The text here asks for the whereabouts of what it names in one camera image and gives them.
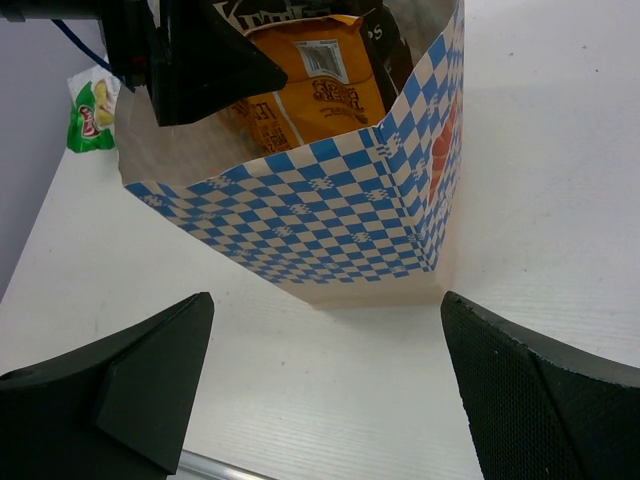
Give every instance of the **table surface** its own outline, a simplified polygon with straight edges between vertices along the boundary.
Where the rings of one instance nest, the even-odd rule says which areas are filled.
[[[636,0],[469,0],[454,288],[640,367]],[[65,154],[0,305],[0,371],[216,301],[185,448],[278,478],[481,478],[438,308],[313,311]]]

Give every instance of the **white barcode label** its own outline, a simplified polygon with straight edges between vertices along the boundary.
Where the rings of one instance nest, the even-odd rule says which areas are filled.
[[[342,83],[349,83],[338,40],[312,40],[296,42],[295,45],[310,77],[329,75]]]

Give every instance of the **checkered box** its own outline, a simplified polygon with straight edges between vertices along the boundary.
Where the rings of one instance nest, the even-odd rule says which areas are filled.
[[[315,305],[421,285],[438,269],[458,178],[463,31],[460,1],[375,127],[187,186],[144,180],[127,188],[200,241]],[[435,145],[445,137],[440,165]],[[121,164],[133,158],[128,147],[119,142]]]

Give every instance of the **green package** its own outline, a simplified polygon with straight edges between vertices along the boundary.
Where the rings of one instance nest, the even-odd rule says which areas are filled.
[[[67,148],[83,153],[115,148],[113,122],[119,81],[94,67],[69,79],[73,97]]]

